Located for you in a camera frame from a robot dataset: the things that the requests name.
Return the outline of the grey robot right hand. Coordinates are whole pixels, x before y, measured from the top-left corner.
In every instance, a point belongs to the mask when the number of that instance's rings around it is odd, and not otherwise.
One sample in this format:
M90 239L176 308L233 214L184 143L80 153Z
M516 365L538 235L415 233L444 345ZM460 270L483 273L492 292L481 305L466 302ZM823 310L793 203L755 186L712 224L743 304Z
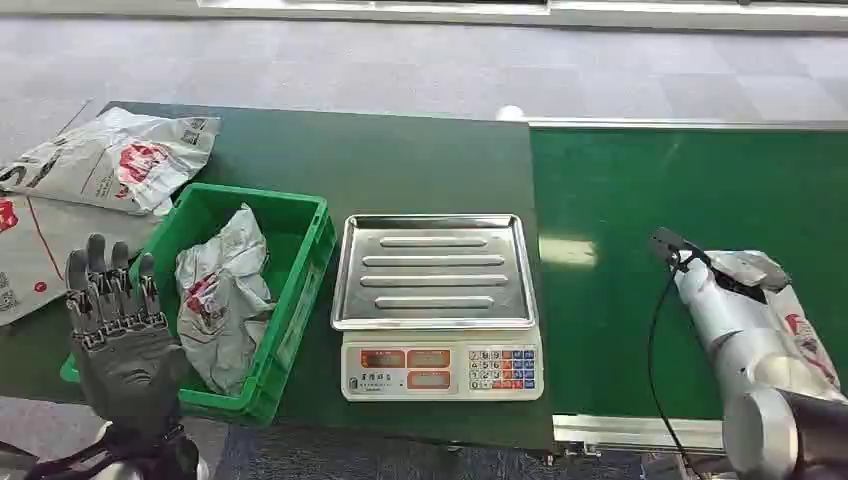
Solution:
M757 250L707 251L718 285L728 291L767 304L766 292L779 293L791 283L775 260Z

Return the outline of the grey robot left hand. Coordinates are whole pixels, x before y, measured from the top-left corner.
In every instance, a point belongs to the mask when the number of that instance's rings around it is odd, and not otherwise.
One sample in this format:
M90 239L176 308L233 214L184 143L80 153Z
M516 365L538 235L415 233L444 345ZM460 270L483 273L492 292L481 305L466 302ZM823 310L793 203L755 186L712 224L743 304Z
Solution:
M180 383L190 368L171 334L145 253L131 273L129 248L100 233L66 261L71 350L89 406L101 418L150 435L180 419Z

